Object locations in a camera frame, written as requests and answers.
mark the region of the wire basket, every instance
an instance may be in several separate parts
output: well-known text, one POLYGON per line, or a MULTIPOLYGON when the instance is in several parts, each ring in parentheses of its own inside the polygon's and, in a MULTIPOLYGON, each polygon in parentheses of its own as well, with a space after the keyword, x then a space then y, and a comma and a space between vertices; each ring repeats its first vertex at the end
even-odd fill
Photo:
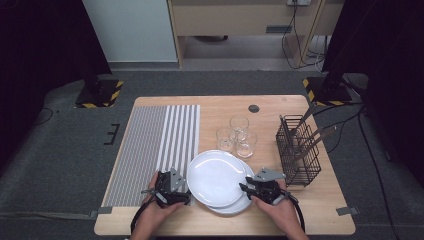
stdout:
POLYGON ((276 135, 287 186, 307 186, 321 171, 318 148, 308 149, 314 141, 311 128, 305 122, 298 126, 301 119, 301 115, 280 116, 281 124, 276 135))

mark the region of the white wall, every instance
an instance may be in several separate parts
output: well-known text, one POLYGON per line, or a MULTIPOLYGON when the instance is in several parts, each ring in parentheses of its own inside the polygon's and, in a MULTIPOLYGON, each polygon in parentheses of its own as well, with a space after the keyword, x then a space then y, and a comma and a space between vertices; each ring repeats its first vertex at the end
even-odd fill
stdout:
POLYGON ((108 62, 177 62, 166 0, 83 0, 108 62))

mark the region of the black and yellow caution tape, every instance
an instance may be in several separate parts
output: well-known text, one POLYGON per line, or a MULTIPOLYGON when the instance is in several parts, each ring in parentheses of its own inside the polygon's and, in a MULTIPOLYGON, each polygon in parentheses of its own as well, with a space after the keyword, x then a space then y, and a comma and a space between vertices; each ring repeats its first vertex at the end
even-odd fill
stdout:
POLYGON ((95 103, 95 102, 85 102, 85 103, 78 103, 75 104, 76 108, 98 108, 98 107, 112 107, 115 103, 116 99, 118 98, 119 92, 121 91, 122 85, 124 84, 124 81, 116 81, 116 86, 114 87, 114 90, 111 93, 110 100, 107 102, 102 103, 95 103))
POLYGON ((306 89, 306 93, 308 94, 309 101, 315 104, 316 106, 340 106, 340 105, 351 104, 351 101, 318 101, 315 99, 316 95, 314 94, 308 79, 303 79, 303 86, 306 89))

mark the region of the stacked plates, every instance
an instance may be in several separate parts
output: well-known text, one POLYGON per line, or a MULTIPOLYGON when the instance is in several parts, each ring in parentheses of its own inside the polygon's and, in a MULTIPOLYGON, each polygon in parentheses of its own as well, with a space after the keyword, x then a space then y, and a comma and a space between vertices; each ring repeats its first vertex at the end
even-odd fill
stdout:
POLYGON ((251 203, 239 183, 254 175, 243 161, 228 152, 210 150, 197 155, 187 171, 191 194, 220 214, 236 214, 251 203))

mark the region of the black curtain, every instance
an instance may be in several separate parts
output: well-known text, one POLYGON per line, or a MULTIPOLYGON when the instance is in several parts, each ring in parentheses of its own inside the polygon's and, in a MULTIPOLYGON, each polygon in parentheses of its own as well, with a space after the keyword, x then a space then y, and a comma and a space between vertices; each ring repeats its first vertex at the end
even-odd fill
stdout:
POLYGON ((324 71, 364 73, 363 96, 392 161, 405 163, 424 186, 424 2, 346 0, 324 71))
POLYGON ((82 1, 0 0, 2 172, 49 91, 110 73, 82 1))

